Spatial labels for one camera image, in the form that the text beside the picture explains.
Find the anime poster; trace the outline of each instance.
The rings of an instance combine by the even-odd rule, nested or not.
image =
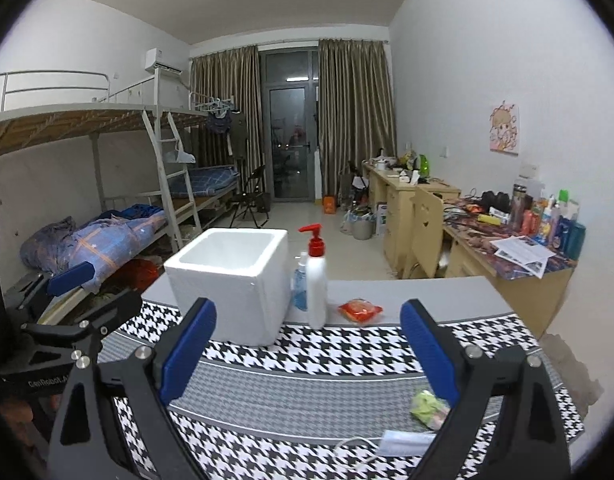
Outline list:
[[[494,108],[490,118],[489,149],[492,152],[518,154],[520,131],[517,105],[507,105],[505,101]]]

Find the wooden chair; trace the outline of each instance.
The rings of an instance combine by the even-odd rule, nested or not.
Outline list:
[[[443,250],[443,200],[418,189],[411,199],[413,208],[411,248],[402,273],[407,280],[414,270],[435,278]]]

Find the wooden desk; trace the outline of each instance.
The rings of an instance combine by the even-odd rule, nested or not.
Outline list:
[[[363,165],[365,174],[369,174],[369,203],[376,211],[376,204],[387,204],[387,225],[383,240],[383,251],[392,270],[402,275],[407,253],[411,246],[412,208],[411,199],[417,190],[438,193],[443,198],[458,198],[461,190],[450,186],[442,180],[429,184],[407,184],[389,175],[395,171],[376,170],[370,164]]]
[[[421,208],[418,205],[420,214],[431,211],[435,216],[421,219],[427,223],[424,227],[426,231],[413,237],[404,277],[410,277],[416,264],[427,275],[434,272],[433,264],[437,266],[443,235],[450,237],[452,249],[445,277],[484,276],[532,333],[536,337],[542,336],[562,306],[565,289],[576,263],[559,254],[552,256],[542,279],[538,279],[522,267],[494,256],[496,248],[491,241],[513,233],[506,232],[504,227],[482,224],[475,218],[442,220],[437,209],[440,200],[421,195],[415,199],[415,203],[423,200],[427,200],[429,206]],[[418,220],[414,218],[413,224],[416,225]]]

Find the styrofoam box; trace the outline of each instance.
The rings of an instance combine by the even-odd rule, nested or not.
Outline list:
[[[205,231],[165,262],[180,311],[208,298],[217,312],[213,340],[272,344],[291,297],[287,240],[275,229]]]

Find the brown curtain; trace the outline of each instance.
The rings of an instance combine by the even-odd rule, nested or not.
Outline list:
[[[396,154],[393,101],[382,41],[321,40],[319,59],[323,194],[336,195],[348,161]]]
[[[260,61],[256,46],[245,46],[208,56],[194,57],[191,90],[206,96],[229,99],[245,115],[249,140],[244,180],[263,162],[262,111],[260,105]],[[231,164],[226,136],[200,126],[192,136],[193,153],[199,166]]]

